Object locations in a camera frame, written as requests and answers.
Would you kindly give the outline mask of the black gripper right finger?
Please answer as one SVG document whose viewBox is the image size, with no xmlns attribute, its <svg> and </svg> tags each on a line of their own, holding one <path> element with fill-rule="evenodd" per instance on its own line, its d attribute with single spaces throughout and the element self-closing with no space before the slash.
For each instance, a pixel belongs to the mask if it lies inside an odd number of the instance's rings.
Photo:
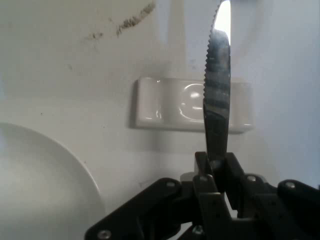
<svg viewBox="0 0 320 240">
<path fill-rule="evenodd" d="M 318 240 L 320 191 L 294 179 L 277 186 L 245 173 L 231 152 L 214 160 L 214 179 L 227 194 L 239 218 L 259 223 L 258 232 L 270 240 Z"/>
</svg>

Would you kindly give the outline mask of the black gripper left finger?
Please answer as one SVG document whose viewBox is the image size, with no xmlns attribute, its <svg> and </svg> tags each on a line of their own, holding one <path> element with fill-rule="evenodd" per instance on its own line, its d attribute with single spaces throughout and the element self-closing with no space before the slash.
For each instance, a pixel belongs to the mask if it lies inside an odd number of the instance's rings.
<svg viewBox="0 0 320 240">
<path fill-rule="evenodd" d="M 221 194 L 220 176 L 226 156 L 195 153 L 198 171 L 190 181 L 161 178 L 91 226 L 86 240 L 167 240 L 181 225 L 191 227 L 182 240 L 224 238 L 230 216 Z"/>
</svg>

